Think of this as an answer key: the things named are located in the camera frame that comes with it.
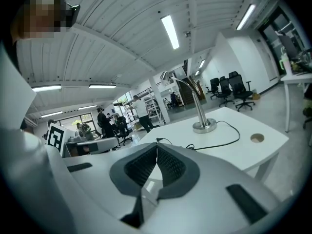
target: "white desk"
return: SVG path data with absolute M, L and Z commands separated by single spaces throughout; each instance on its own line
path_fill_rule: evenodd
M 284 82 L 285 87 L 285 94 L 286 94 L 286 126 L 285 132 L 288 133 L 289 131 L 289 121 L 291 115 L 291 102 L 289 98 L 289 89 L 288 84 L 299 84 L 299 83 L 312 83 L 312 74 L 305 74 L 305 75 L 292 75 L 292 76 L 284 76 L 281 81 Z
M 199 150 L 198 152 L 224 159 L 243 171 L 249 171 L 258 167 L 256 178 L 264 181 L 269 175 L 279 152 L 279 148 L 285 144 L 288 137 L 277 130 L 235 110 L 223 107 L 206 114 L 207 118 L 216 121 L 223 120 L 234 126 L 240 132 L 240 140 L 222 147 Z M 157 137 L 169 139 L 173 145 L 186 147 L 194 144 L 195 148 L 225 144 L 236 140 L 238 134 L 224 122 L 219 122 L 217 128 L 207 134 L 196 134 L 192 125 L 198 121 L 198 117 L 183 120 L 177 123 L 154 128 L 140 142 L 156 142 Z M 252 134 L 264 135 L 261 143 L 254 143 L 250 137 Z M 156 165 L 150 178 L 162 180 L 160 169 Z

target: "desk lamp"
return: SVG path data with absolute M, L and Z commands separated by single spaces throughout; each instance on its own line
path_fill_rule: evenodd
M 161 76 L 160 76 L 160 80 L 162 82 L 164 81 L 170 81 L 170 80 L 178 80 L 182 83 L 184 83 L 185 85 L 187 85 L 190 90 L 192 91 L 192 95 L 193 95 L 193 99 L 195 102 L 195 106 L 197 109 L 197 113 L 198 113 L 198 118 L 199 118 L 199 122 L 195 122 L 193 124 L 193 131 L 195 133 L 198 134 L 205 134 L 205 133 L 209 133 L 211 131 L 213 131 L 214 129 L 216 129 L 216 121 L 215 119 L 207 119 L 205 116 L 205 112 L 203 110 L 203 108 L 200 105 L 200 102 L 198 100 L 197 94 L 194 91 L 194 89 L 185 81 L 177 79 L 175 77 L 170 77 L 168 71 L 164 71 Z

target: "white ceiling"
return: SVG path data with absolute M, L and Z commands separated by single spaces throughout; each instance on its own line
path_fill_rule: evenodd
M 191 74 L 214 46 L 217 33 L 236 28 L 250 3 L 253 20 L 270 0 L 67 0 L 80 4 L 77 23 L 62 39 L 18 42 L 19 66 L 32 87 L 61 84 L 40 92 L 27 115 L 107 105 L 149 76 L 193 57 Z M 180 47 L 173 50 L 160 20 L 170 14 Z M 185 32 L 191 31 L 186 38 Z M 89 84 L 116 83 L 92 90 Z

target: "doorway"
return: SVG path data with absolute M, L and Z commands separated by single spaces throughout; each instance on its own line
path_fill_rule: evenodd
M 288 36 L 298 52 L 301 52 L 304 50 L 304 45 L 296 28 L 284 11 L 280 7 L 277 7 L 277 9 L 264 20 L 258 30 L 272 52 L 279 74 L 285 75 L 286 71 L 279 63 L 282 56 L 281 48 L 283 45 L 278 36 Z

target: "gray floor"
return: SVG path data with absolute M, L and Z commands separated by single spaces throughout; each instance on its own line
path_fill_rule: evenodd
M 252 111 L 247 107 L 240 110 L 241 113 L 255 118 L 289 137 L 289 141 L 281 148 L 277 161 L 269 177 L 265 181 L 265 185 L 273 191 L 281 201 L 296 194 L 300 190 L 305 181 L 307 172 L 311 168 L 312 160 L 312 150 L 308 146 L 312 133 L 312 122 L 307 124 L 305 130 L 302 128 L 302 124 L 306 119 L 302 115 L 302 88 L 291 85 L 290 97 L 291 122 L 290 131 L 288 133 L 285 133 L 285 91 L 282 84 L 272 88 L 270 91 L 263 94 L 260 100 L 255 101 L 256 106 L 253 107 Z M 219 103 L 220 99 L 210 100 L 208 97 L 207 103 L 203 104 L 205 112 L 218 109 Z M 228 104 L 228 107 L 235 109 L 232 104 Z M 196 110 L 195 108 L 181 110 L 178 115 L 180 118 L 174 119 L 171 123 L 194 117 L 196 115 Z M 134 132 L 134 142 L 128 142 L 125 147 L 137 144 L 145 135 L 146 132 L 144 130 Z M 256 171 L 257 169 L 254 169 L 248 172 L 248 174 L 254 176 Z

